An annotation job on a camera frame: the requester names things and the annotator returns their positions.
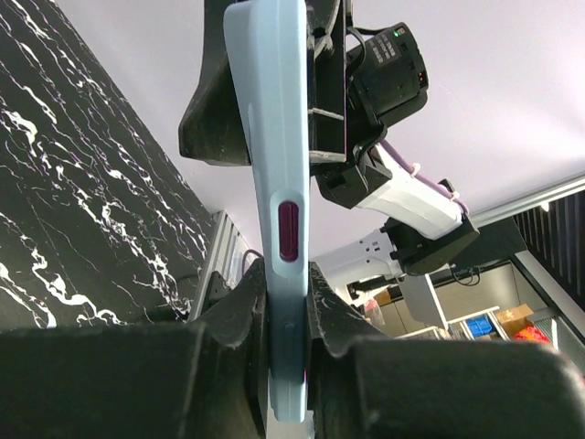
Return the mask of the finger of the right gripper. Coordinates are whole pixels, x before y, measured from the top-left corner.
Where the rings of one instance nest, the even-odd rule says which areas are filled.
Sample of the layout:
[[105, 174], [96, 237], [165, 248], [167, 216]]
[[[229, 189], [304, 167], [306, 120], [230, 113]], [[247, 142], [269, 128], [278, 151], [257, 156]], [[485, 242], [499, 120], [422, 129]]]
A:
[[248, 166], [250, 156], [229, 68], [223, 18], [230, 0], [204, 3], [197, 87], [178, 126], [179, 154], [212, 166]]

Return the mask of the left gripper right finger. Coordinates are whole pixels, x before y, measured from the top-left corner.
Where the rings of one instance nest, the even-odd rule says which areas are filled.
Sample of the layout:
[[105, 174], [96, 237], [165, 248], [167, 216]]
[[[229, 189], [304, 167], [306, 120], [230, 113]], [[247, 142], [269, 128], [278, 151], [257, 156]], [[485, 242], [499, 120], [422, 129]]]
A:
[[310, 269], [309, 407], [319, 438], [581, 438], [584, 379], [553, 347], [391, 338]]

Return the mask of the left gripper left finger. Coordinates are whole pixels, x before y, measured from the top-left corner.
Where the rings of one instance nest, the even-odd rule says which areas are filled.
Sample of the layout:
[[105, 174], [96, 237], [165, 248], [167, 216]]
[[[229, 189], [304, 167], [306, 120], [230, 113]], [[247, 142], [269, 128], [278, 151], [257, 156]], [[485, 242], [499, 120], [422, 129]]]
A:
[[4, 438], [262, 438], [267, 292], [255, 261], [189, 323], [1, 336]]

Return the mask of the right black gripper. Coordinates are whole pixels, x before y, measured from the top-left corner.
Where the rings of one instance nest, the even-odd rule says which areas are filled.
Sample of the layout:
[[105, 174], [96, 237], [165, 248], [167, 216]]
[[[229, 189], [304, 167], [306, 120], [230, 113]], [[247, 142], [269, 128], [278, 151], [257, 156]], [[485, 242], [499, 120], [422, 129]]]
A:
[[391, 179], [372, 149], [426, 104], [429, 76], [406, 24], [347, 27], [349, 1], [306, 6], [310, 173], [351, 209]]

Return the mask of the phone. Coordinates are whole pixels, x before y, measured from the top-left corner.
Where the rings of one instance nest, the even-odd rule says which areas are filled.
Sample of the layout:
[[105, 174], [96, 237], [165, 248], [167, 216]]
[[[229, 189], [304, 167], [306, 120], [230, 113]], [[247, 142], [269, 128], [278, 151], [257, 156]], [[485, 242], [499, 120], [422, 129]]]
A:
[[306, 410], [309, 263], [306, 6], [243, 1], [223, 18], [256, 192], [269, 305], [271, 407], [280, 422]]

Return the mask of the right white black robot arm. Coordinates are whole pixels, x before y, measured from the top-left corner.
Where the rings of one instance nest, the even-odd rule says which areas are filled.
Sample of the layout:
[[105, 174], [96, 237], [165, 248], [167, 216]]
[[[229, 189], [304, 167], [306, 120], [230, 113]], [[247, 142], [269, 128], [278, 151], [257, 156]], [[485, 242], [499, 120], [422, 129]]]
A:
[[430, 182], [387, 142], [428, 88], [409, 27], [358, 27], [348, 1], [207, 1], [179, 152], [252, 170], [272, 273], [306, 269], [312, 183], [337, 206], [384, 214], [386, 260], [429, 273], [478, 232], [447, 181]]

